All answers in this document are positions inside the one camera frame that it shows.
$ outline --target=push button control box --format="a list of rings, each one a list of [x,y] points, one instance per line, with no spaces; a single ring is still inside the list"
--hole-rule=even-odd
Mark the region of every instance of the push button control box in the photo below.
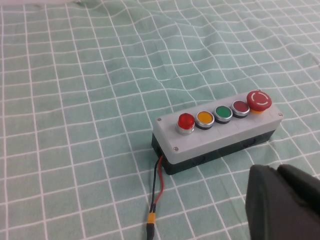
[[[269,140],[283,119],[260,90],[157,118],[152,147],[172,175]]]

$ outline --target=dark red push button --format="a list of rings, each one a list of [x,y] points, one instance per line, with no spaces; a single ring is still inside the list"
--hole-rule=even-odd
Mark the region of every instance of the dark red push button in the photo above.
[[[195,118],[189,113],[183,113],[179,116],[176,129],[180,134],[190,134],[195,128]]]
[[[248,103],[251,111],[257,114],[270,108],[272,104],[270,96],[261,90],[249,92],[246,96],[246,102]]]
[[[234,101],[231,105],[233,116],[238,119],[245,118],[250,112],[248,104],[244,101]]]

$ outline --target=green push button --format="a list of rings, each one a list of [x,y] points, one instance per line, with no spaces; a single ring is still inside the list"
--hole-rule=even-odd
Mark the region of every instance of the green push button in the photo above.
[[[218,106],[213,113],[216,122],[220,124],[227,124],[232,117],[232,110],[227,106]]]

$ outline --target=red wire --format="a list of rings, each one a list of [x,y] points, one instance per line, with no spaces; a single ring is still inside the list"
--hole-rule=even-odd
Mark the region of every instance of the red wire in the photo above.
[[[163,158],[164,158],[164,156],[161,156],[159,159],[159,163],[158,163],[158,174],[159,174],[159,178],[161,181],[161,191],[159,192],[158,196],[156,197],[154,204],[157,204],[158,200],[160,199],[160,197],[165,189],[165,183],[164,183],[164,179],[162,177],[162,170],[161,170],[161,162],[162,162]]]

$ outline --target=yellow connector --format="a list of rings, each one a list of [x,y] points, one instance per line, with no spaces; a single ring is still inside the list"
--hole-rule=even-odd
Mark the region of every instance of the yellow connector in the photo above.
[[[148,214],[148,220],[146,221],[147,224],[155,224],[156,223],[156,213],[150,212]]]

